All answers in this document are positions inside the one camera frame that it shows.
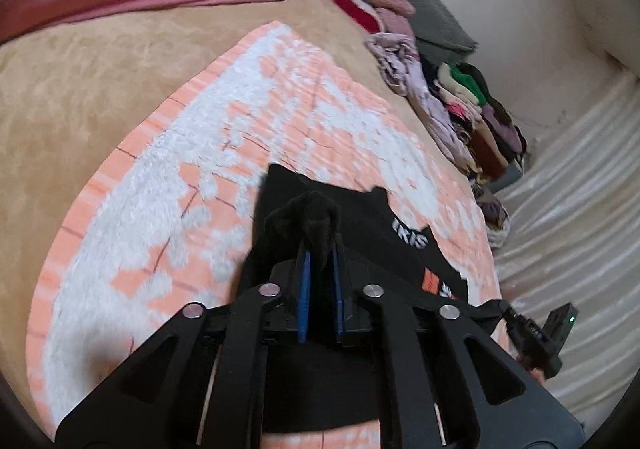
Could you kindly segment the person's right hand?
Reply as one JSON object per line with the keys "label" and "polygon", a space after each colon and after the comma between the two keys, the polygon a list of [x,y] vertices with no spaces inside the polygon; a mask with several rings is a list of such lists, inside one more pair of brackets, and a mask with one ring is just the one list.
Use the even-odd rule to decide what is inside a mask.
{"label": "person's right hand", "polygon": [[519,354],[516,361],[523,367],[541,386],[546,383],[544,371],[533,365],[532,359],[524,354]]}

